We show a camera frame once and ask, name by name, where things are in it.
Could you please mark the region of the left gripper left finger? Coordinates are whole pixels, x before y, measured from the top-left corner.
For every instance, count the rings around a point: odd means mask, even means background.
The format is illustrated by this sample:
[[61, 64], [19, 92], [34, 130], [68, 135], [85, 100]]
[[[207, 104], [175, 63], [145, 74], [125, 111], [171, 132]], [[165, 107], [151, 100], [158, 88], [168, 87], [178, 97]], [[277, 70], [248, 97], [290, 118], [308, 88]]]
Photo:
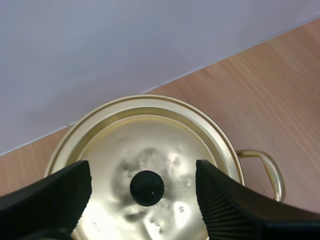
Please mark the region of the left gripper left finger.
[[2, 240], [70, 240], [92, 194], [88, 161], [0, 198]]

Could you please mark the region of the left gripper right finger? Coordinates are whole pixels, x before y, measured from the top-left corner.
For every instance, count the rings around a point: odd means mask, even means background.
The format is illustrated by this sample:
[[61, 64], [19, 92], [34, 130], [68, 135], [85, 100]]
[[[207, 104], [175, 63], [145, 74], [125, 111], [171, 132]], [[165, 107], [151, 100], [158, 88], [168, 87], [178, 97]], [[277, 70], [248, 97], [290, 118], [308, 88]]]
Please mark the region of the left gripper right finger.
[[320, 215], [261, 195], [197, 160], [196, 197], [211, 240], [318, 240]]

